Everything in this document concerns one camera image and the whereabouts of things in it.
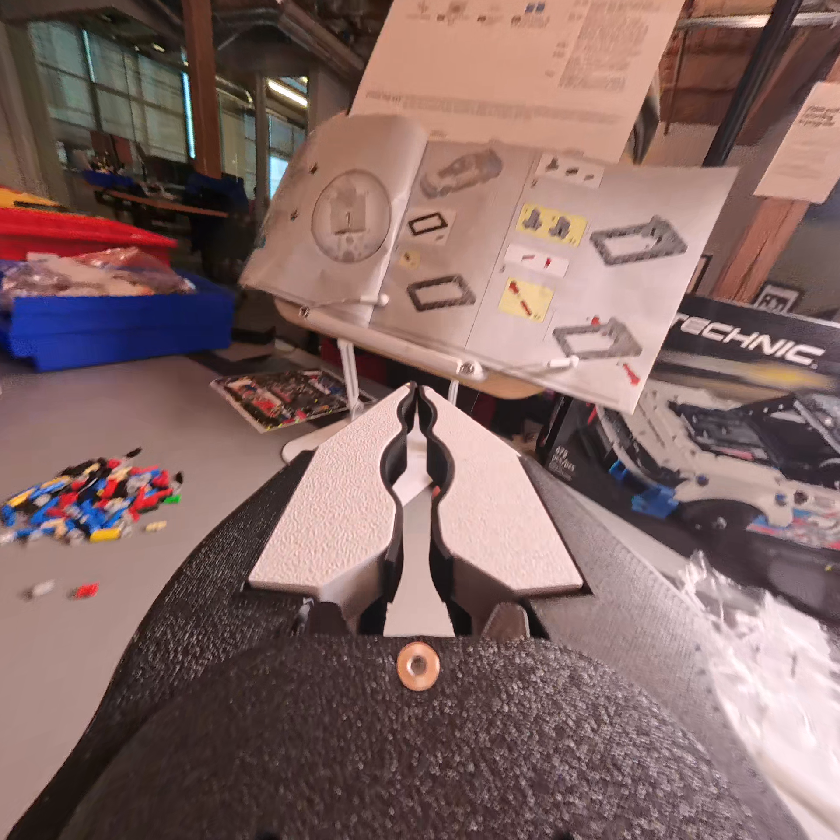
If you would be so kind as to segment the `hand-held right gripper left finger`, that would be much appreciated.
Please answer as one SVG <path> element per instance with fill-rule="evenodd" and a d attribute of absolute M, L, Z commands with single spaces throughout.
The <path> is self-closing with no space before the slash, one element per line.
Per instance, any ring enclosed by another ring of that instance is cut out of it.
<path fill-rule="evenodd" d="M 417 385 L 404 385 L 311 452 L 255 565 L 252 589 L 335 606 L 382 636 L 403 573 L 404 501 Z"/>

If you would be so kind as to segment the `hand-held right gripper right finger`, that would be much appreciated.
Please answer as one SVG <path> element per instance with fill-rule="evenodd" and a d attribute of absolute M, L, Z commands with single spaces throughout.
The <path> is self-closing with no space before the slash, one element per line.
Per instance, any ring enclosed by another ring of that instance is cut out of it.
<path fill-rule="evenodd" d="M 579 595 L 585 579 L 518 452 L 420 388 L 432 503 L 429 569 L 457 636 L 481 635 L 500 604 Z"/>

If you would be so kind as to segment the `pile of small colourful lego pins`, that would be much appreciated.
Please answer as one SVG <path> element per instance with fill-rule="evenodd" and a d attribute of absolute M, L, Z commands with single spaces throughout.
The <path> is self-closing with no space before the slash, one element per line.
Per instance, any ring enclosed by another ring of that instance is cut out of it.
<path fill-rule="evenodd" d="M 184 474 L 142 467 L 136 448 L 61 470 L 2 499 L 1 543 L 108 543 L 129 537 L 143 516 L 182 499 Z"/>

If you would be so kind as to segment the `lego instruction booklet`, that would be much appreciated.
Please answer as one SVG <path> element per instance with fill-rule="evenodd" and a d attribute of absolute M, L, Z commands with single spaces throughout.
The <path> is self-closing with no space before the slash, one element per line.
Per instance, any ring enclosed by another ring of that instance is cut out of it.
<path fill-rule="evenodd" d="M 339 115 L 289 163 L 240 281 L 416 368 L 632 413 L 737 172 Z"/>

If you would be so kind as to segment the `colourful holographic sticker sheet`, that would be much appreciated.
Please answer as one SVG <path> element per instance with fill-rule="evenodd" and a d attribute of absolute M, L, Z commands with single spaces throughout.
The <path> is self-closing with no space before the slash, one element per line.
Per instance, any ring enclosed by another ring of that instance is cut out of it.
<path fill-rule="evenodd" d="M 324 369 L 233 374 L 211 389 L 261 433 L 347 413 L 343 380 Z"/>

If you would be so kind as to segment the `white book stand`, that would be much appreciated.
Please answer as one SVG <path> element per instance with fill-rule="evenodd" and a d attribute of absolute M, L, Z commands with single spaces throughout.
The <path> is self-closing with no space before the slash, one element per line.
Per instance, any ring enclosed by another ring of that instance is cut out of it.
<path fill-rule="evenodd" d="M 438 375 L 449 380 L 447 399 L 456 403 L 460 383 L 477 385 L 487 381 L 497 370 L 486 367 L 477 357 L 465 351 L 445 348 L 427 339 L 403 339 L 388 332 L 363 325 L 360 314 L 338 314 L 342 308 L 360 308 L 371 314 L 384 309 L 390 298 L 384 292 L 359 297 L 342 297 L 328 301 L 297 301 L 286 295 L 273 294 L 274 303 L 281 316 L 303 326 L 314 327 L 337 340 L 342 376 L 351 424 L 364 413 L 356 347 L 363 347 L 392 361 Z"/>

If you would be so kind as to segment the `blue plastic storage bin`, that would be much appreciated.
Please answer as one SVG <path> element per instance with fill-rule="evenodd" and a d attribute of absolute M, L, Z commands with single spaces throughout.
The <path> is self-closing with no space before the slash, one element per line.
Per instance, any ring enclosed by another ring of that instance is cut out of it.
<path fill-rule="evenodd" d="M 194 292 L 24 298 L 2 313 L 2 351 L 44 373 L 227 348 L 235 294 L 182 276 Z"/>

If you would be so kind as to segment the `clear crumpled plastic bag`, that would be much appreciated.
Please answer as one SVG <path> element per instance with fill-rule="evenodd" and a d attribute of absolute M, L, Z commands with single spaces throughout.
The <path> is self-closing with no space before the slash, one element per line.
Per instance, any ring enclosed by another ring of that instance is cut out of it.
<path fill-rule="evenodd" d="M 809 838 L 839 838 L 838 641 L 815 618 L 734 583 L 695 550 L 676 587 L 713 639 L 713 684 L 751 758 Z"/>

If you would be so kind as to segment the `plastic bags of parts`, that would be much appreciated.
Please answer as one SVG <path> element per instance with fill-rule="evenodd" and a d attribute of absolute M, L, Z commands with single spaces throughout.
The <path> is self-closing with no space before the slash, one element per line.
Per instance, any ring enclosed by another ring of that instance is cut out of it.
<path fill-rule="evenodd" d="M 1 305 L 27 298 L 132 298 L 189 295 L 193 282 L 139 248 L 75 256 L 30 253 L 2 270 Z"/>

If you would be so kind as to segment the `cluttered background table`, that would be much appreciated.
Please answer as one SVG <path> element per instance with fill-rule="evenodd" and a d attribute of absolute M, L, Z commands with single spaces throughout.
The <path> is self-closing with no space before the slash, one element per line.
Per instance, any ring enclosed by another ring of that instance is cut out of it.
<path fill-rule="evenodd" d="M 229 214 L 223 211 L 218 211 L 212 208 L 200 207 L 200 206 L 192 206 L 192 205 L 185 205 L 183 203 L 179 203 L 176 201 L 172 201 L 169 199 L 161 198 L 161 197 L 149 197 L 149 196 L 140 196 L 134 195 L 130 192 L 125 192 L 121 190 L 115 190 L 113 188 L 107 188 L 105 182 L 98 178 L 99 173 L 87 173 L 83 172 L 80 173 L 81 179 L 95 192 L 95 193 L 102 193 L 103 195 L 110 196 L 115 200 L 125 201 L 137 205 L 142 205 L 145 207 L 152 207 L 155 209 L 160 209 L 162 211 L 184 214 L 184 215 L 195 215 L 195 216 L 205 216 L 205 217 L 215 217 L 221 219 L 229 218 Z"/>

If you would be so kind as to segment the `red plastic bin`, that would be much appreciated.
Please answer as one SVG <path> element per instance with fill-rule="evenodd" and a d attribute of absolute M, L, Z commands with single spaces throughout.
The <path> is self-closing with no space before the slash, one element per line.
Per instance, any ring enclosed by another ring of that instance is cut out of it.
<path fill-rule="evenodd" d="M 176 247 L 173 238 L 106 218 L 15 207 L 1 210 L 2 260 L 137 248 L 169 265 Z"/>

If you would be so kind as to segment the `yellow plastic bin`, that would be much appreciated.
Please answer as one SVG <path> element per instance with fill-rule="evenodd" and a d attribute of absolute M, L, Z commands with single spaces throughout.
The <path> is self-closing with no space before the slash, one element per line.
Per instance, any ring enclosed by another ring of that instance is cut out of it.
<path fill-rule="evenodd" d="M 1 185 L 1 209 L 17 209 L 48 213 L 65 213 L 67 208 L 42 196 L 21 192 Z"/>

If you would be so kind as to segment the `white paper sign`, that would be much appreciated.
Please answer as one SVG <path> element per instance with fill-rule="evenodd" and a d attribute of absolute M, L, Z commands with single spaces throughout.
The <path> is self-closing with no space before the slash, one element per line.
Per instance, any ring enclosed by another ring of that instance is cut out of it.
<path fill-rule="evenodd" d="M 823 204 L 839 178 L 839 85 L 816 83 L 753 194 Z"/>

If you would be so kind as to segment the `black slanted pipe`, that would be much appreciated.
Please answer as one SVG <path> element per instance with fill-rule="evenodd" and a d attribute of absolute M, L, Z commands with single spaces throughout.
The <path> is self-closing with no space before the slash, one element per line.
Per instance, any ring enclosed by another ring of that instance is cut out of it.
<path fill-rule="evenodd" d="M 721 167 L 728 161 L 802 5 L 802 1 L 777 1 L 774 4 L 723 120 L 710 142 L 702 167 Z"/>

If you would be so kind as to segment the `light wooden post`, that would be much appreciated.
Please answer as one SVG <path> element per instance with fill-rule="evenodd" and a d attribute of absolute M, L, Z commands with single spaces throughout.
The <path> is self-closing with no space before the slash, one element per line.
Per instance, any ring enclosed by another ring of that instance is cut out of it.
<path fill-rule="evenodd" d="M 765 197 L 710 292 L 712 299 L 750 303 L 803 220 L 806 201 Z"/>

